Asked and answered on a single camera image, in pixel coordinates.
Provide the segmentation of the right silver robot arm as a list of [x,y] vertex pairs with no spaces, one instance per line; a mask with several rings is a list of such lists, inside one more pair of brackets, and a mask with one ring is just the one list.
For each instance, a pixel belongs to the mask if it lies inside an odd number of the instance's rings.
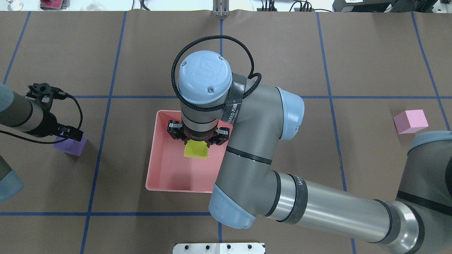
[[261,74],[233,73],[220,54],[201,50],[174,60],[171,82],[181,122],[174,139],[205,147],[228,143],[213,183],[209,211],[223,225],[247,229],[257,217],[300,225],[381,246],[393,254],[433,254],[451,248],[451,132],[414,137],[394,201],[362,198],[305,180],[304,151],[278,143],[296,137],[306,117],[299,95],[262,85]]

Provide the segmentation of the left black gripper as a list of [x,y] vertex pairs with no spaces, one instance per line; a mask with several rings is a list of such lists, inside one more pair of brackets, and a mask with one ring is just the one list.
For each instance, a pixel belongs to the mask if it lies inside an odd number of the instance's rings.
[[34,83],[28,87],[26,97],[32,105],[32,112],[25,123],[25,133],[34,137],[55,135],[63,139],[81,141],[84,134],[82,130],[58,123],[55,115],[50,112],[53,100],[70,98],[76,102],[75,97],[48,83]]

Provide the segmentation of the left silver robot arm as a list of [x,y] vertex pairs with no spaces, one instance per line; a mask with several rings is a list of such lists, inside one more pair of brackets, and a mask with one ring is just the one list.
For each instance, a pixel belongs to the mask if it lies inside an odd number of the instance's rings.
[[[79,114],[76,126],[60,123],[52,113],[55,100],[70,99]],[[28,86],[26,95],[1,84],[1,135],[22,143],[58,146],[64,143],[82,143],[86,139],[81,130],[83,111],[75,96],[48,83]]]

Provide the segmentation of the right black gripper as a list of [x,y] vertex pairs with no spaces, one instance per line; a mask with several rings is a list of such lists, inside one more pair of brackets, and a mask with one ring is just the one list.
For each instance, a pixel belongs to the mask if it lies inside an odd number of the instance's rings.
[[221,146],[230,138],[230,128],[215,126],[208,131],[198,132],[190,129],[184,122],[169,120],[167,132],[174,140],[182,140],[187,145],[189,140],[205,142],[209,147],[212,144]]

